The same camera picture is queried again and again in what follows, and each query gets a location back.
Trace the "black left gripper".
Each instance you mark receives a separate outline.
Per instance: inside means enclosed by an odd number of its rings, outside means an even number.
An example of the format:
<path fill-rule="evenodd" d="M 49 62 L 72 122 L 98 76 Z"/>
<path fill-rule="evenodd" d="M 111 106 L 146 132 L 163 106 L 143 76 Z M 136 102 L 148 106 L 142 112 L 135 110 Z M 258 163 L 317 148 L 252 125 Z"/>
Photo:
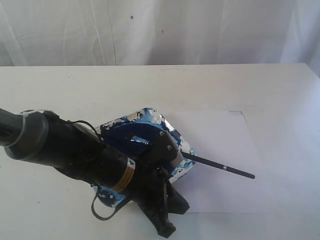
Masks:
<path fill-rule="evenodd" d="M 101 152 L 99 191 L 107 187 L 125 198 L 116 205 L 111 215 L 100 216 L 99 219 L 111 219 L 127 203 L 134 201 L 153 224 L 157 234 L 170 237 L 176 227 L 169 221 L 168 212 L 184 215 L 190 206 L 171 185 L 162 165 L 155 168 L 148 166 L 147 151 L 138 159 L 131 159 L 115 149 L 106 148 Z"/>

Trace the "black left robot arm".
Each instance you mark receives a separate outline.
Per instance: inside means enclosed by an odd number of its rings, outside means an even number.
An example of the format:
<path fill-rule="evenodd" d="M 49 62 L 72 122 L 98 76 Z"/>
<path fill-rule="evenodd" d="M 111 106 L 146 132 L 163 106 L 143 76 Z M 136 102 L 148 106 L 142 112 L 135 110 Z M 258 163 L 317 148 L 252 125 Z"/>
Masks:
<path fill-rule="evenodd" d="M 125 121 L 94 129 L 48 110 L 1 110 L 0 144 L 11 159 L 50 166 L 90 184 L 95 199 L 115 212 L 137 203 L 164 238 L 176 229 L 168 215 L 189 209 L 168 173 L 179 150 L 168 131 L 157 126 Z"/>

